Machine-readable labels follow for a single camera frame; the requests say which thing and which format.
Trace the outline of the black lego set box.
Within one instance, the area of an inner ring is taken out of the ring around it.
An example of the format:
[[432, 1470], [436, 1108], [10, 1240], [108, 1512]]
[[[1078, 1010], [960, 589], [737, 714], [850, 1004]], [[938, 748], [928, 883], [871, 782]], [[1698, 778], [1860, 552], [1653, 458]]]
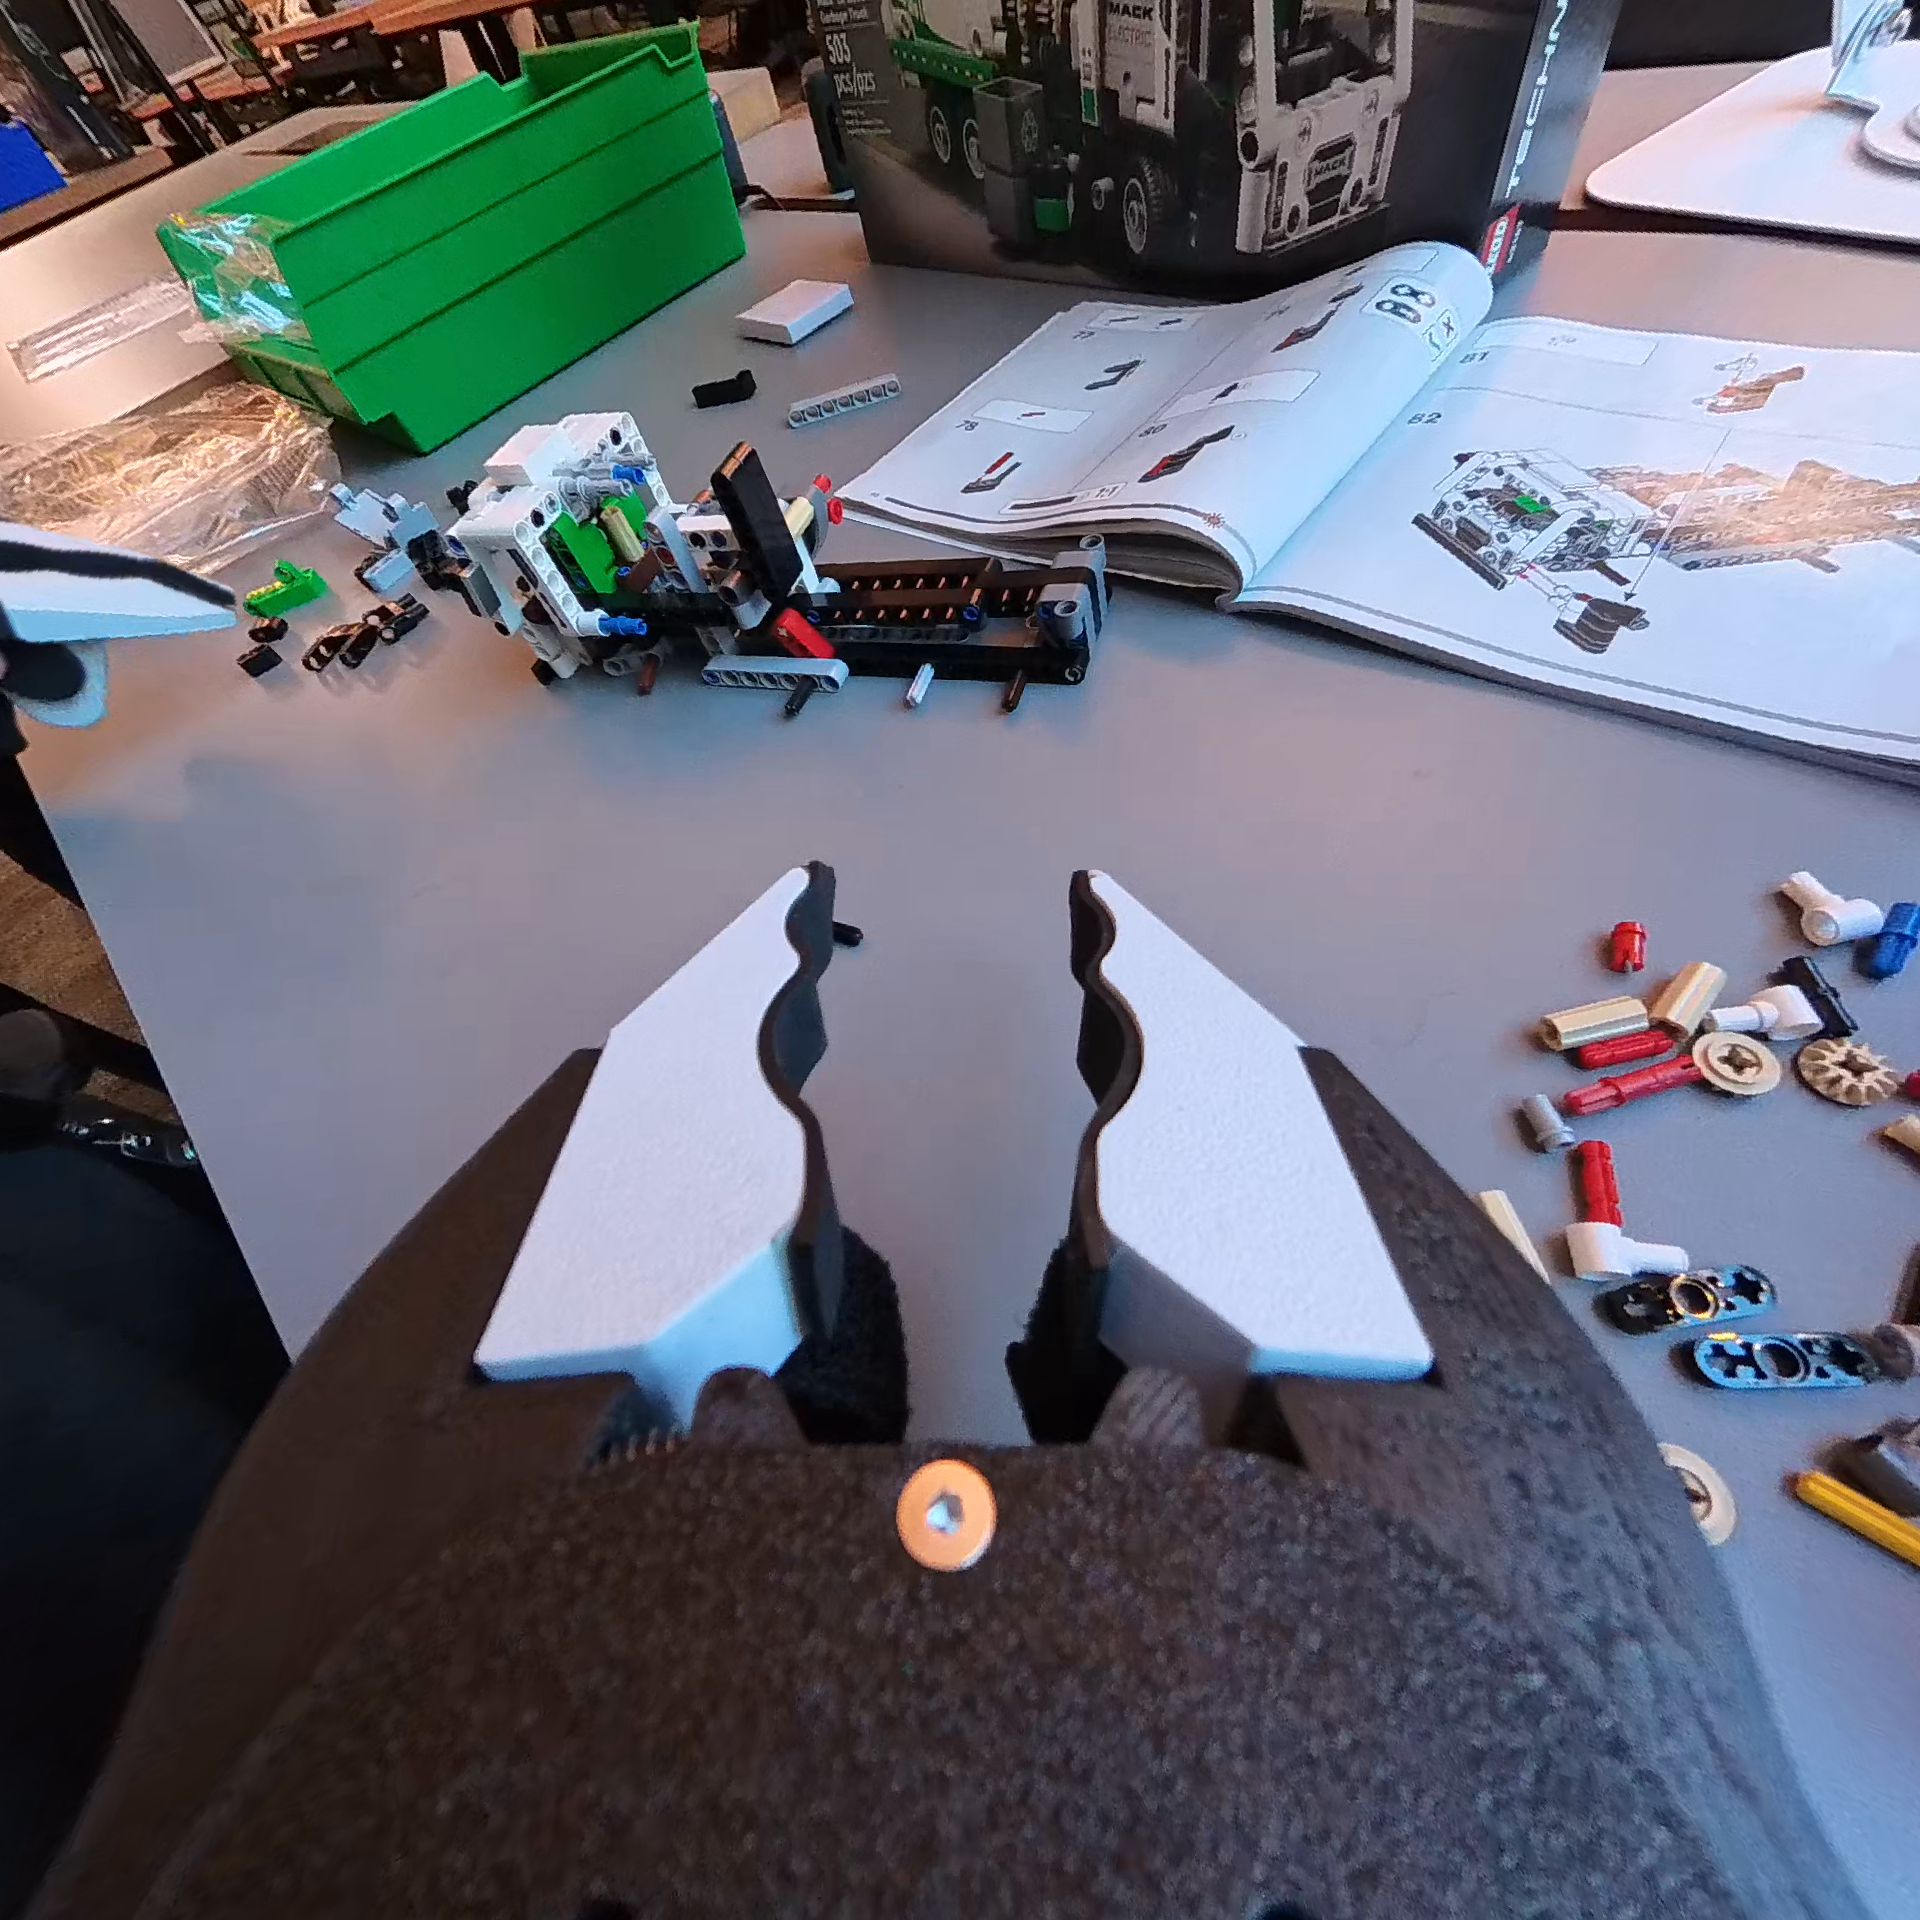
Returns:
[[1545, 249], [1618, 3], [821, 3], [872, 261], [1252, 297]]

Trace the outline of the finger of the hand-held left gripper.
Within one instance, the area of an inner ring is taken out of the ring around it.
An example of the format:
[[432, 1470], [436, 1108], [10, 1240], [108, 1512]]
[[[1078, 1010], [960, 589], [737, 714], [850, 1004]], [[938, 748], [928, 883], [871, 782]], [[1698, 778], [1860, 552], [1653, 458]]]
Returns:
[[49, 571], [79, 580], [133, 580], [150, 579], [153, 560], [116, 547], [49, 536], [23, 523], [4, 521], [2, 571]]
[[215, 634], [232, 625], [232, 595], [197, 579], [7, 569], [4, 705], [45, 726], [86, 729], [108, 710], [110, 642]]

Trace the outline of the pile of coloured lego pieces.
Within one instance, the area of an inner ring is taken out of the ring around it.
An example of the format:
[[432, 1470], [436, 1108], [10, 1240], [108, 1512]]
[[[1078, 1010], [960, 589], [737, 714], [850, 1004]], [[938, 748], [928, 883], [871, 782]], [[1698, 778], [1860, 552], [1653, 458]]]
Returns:
[[1833, 972], [1840, 948], [1853, 956], [1864, 982], [1911, 970], [1914, 900], [1845, 896], [1810, 872], [1785, 875], [1777, 894], [1804, 952], [1743, 998], [1720, 998], [1724, 970], [1693, 963], [1673, 972], [1653, 998], [1625, 995], [1545, 1016], [1537, 1043], [1575, 1068], [1576, 1080], [1558, 1096], [1526, 1098], [1517, 1123], [1536, 1153], [1569, 1169], [1568, 1276], [1596, 1288], [1593, 1308], [1604, 1326], [1630, 1338], [1671, 1334], [1677, 1372], [1724, 1394], [1914, 1387], [1913, 1254], [1892, 1308], [1872, 1326], [1748, 1330], [1780, 1308], [1774, 1281], [1753, 1265], [1693, 1265], [1677, 1245], [1630, 1235], [1612, 1145], [1576, 1131], [1581, 1121], [1684, 1088], [1758, 1100], [1797, 1084], [1848, 1114], [1898, 1105], [1877, 1138], [1914, 1164], [1914, 1069], [1902, 1073], [1863, 1038]]

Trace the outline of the grey lego subassembly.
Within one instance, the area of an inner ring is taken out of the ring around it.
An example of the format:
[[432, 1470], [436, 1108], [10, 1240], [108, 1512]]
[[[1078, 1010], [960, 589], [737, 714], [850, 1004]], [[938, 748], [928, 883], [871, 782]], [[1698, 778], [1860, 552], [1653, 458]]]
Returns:
[[348, 484], [334, 484], [326, 498], [334, 521], [368, 549], [353, 579], [378, 601], [407, 592], [417, 579], [415, 544], [441, 532], [433, 515], [400, 493], [381, 496]]

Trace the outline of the white lego panel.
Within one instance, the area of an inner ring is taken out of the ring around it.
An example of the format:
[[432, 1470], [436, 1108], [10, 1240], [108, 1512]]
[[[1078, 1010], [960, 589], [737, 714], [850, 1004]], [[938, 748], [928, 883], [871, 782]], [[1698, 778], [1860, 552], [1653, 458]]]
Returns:
[[797, 347], [852, 307], [846, 281], [793, 280], [736, 314], [736, 333], [757, 346]]

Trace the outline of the lego instruction booklet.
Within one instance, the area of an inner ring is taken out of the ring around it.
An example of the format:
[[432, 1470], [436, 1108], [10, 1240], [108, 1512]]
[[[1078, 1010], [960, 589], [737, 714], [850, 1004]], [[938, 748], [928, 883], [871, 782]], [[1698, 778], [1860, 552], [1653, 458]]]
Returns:
[[1914, 352], [1490, 321], [1460, 248], [1073, 304], [840, 488], [1575, 705], [1914, 785]]

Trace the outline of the white document stand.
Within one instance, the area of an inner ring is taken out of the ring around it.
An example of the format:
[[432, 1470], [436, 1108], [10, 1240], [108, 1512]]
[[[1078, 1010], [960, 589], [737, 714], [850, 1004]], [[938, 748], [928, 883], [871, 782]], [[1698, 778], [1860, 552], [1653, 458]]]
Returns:
[[1648, 134], [1586, 192], [1606, 209], [1914, 249], [1914, 5], [1836, 3], [1829, 48]]

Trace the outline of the clear plastic bag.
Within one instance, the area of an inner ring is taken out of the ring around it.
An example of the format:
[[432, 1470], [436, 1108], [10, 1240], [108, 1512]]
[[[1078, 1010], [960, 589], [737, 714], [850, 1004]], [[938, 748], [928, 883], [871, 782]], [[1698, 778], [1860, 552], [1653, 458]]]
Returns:
[[289, 219], [250, 211], [204, 209], [160, 221], [160, 249], [201, 326], [228, 354], [274, 350], [313, 361], [311, 331], [277, 254], [295, 230]]
[[330, 513], [329, 424], [245, 382], [4, 448], [2, 520], [209, 574]]

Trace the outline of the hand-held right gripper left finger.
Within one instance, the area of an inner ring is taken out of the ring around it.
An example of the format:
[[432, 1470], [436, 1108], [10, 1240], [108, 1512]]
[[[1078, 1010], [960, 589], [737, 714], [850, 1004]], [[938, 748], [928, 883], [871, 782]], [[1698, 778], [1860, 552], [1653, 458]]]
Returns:
[[805, 1084], [833, 874], [774, 880], [604, 1045], [473, 1352], [492, 1380], [630, 1376], [686, 1427], [708, 1376], [828, 1342], [840, 1218]]

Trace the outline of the pile of small black lego pieces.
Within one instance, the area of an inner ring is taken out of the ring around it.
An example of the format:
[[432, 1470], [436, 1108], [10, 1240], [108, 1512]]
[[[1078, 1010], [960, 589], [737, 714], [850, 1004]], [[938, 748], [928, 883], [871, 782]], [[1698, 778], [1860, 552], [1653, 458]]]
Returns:
[[[318, 630], [301, 649], [300, 666], [303, 672], [321, 674], [338, 666], [342, 669], [360, 667], [376, 648], [396, 644], [400, 638], [417, 628], [426, 620], [426, 605], [410, 592], [402, 592], [390, 601], [372, 603], [362, 614], [348, 622], [335, 622]], [[292, 659], [295, 642], [292, 626], [284, 614], [266, 614], [249, 628], [249, 644], [234, 659], [238, 667], [250, 676], [262, 680]]]

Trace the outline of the green plastic bin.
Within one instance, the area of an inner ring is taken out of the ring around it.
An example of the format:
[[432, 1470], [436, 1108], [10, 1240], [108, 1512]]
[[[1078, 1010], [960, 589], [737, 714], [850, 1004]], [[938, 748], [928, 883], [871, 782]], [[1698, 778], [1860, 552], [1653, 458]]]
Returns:
[[414, 453], [744, 252], [688, 22], [534, 51], [204, 209], [296, 224], [277, 254], [316, 356], [240, 372]]

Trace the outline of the clear bag with white label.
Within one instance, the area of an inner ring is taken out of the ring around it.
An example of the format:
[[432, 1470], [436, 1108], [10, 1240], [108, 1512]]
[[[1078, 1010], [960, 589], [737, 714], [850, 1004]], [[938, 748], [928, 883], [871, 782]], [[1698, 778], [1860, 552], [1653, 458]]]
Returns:
[[191, 321], [199, 307], [177, 276], [150, 276], [7, 344], [29, 385], [82, 369], [140, 337]]

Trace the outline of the wooden background table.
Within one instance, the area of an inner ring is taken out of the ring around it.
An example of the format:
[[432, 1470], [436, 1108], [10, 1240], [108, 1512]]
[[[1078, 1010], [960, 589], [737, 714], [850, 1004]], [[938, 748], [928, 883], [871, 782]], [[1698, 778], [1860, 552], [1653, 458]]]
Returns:
[[309, 105], [407, 105], [426, 94], [424, 53], [463, 45], [468, 69], [497, 83], [521, 70], [522, 5], [313, 5], [261, 33], [228, 33], [221, 57], [177, 80], [136, 83], [127, 109], [143, 137], [183, 155], [232, 149]]

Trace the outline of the partly built lego truck model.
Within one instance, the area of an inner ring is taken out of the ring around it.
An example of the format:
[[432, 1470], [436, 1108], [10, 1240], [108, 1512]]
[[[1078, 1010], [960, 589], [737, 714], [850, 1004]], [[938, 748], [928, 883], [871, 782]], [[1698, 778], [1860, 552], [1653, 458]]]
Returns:
[[533, 424], [454, 496], [447, 547], [478, 614], [528, 641], [541, 683], [623, 680], [649, 693], [688, 656], [708, 688], [766, 691], [793, 717], [850, 680], [1000, 691], [1078, 685], [1102, 638], [1106, 547], [1082, 536], [1038, 564], [993, 556], [839, 560], [829, 477], [776, 493], [757, 448], [733, 443], [677, 500], [623, 414]]

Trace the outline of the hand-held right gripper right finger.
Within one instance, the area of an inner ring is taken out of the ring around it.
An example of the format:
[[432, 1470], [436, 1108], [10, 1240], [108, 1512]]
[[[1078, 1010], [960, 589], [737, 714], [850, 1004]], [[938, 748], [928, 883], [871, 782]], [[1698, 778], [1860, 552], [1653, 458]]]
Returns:
[[1104, 872], [1069, 880], [1069, 968], [1094, 1348], [1183, 1378], [1206, 1425], [1256, 1378], [1426, 1378], [1433, 1347], [1300, 1038]]

